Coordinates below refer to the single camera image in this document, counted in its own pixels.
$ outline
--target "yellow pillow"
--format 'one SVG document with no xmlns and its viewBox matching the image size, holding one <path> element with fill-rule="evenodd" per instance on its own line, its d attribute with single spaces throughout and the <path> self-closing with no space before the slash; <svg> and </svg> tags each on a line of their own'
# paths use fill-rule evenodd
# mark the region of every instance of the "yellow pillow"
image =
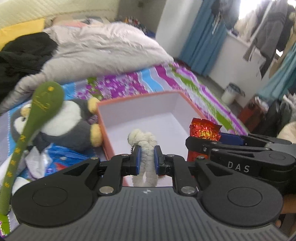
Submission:
<svg viewBox="0 0 296 241">
<path fill-rule="evenodd" d="M 41 32 L 44 29 L 44 22 L 45 18 L 41 18 L 0 29 L 0 50 L 5 44 L 20 36 Z"/>
</svg>

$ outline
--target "penguin's white belly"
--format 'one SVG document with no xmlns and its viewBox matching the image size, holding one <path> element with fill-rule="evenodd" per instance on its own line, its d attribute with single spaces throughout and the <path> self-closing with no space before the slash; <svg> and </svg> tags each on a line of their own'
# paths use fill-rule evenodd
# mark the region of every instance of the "penguin's white belly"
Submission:
<svg viewBox="0 0 296 241">
<path fill-rule="evenodd" d="M 49 136 L 61 136 L 68 133 L 81 119 L 79 105 L 73 101 L 64 101 L 58 114 L 42 127 L 41 132 Z"/>
</svg>

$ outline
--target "open box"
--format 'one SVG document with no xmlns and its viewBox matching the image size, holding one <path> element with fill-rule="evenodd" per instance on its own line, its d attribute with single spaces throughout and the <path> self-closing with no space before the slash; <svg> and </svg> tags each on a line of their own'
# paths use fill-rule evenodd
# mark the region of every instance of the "open box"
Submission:
<svg viewBox="0 0 296 241">
<path fill-rule="evenodd" d="M 155 135 L 162 153 L 180 155 L 186 160 L 185 140 L 194 117 L 204 118 L 204 115 L 180 91 L 116 98 L 98 104 L 103 149 L 108 159 L 129 153 L 128 135 L 132 130 L 140 129 Z M 131 177 L 126 177 L 125 181 L 132 185 Z M 160 178 L 157 184 L 171 185 L 170 177 Z"/>
</svg>

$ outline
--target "trash can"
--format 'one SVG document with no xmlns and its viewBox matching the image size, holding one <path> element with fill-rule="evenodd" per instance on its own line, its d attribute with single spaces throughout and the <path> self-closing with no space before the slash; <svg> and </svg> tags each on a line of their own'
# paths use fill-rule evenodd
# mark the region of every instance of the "trash can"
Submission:
<svg viewBox="0 0 296 241">
<path fill-rule="evenodd" d="M 226 104 L 226 105 L 231 105 L 237 95 L 242 95 L 245 97 L 244 91 L 242 91 L 236 84 L 230 83 L 227 87 L 226 90 L 224 91 L 221 100 Z"/>
</svg>

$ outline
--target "blue curtain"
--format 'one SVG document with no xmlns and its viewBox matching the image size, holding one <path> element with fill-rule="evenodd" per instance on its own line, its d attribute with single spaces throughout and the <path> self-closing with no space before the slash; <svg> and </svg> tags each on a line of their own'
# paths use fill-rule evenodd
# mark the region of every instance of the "blue curtain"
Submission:
<svg viewBox="0 0 296 241">
<path fill-rule="evenodd" d="M 258 95 L 266 101 L 281 99 L 293 85 L 296 85 L 296 43 L 287 53 L 281 67 Z"/>
<path fill-rule="evenodd" d="M 214 1 L 203 1 L 179 56 L 179 59 L 188 64 L 193 71 L 204 76 L 209 75 L 227 35 L 226 26 L 222 21 L 212 34 L 214 15 L 211 6 Z"/>
</svg>

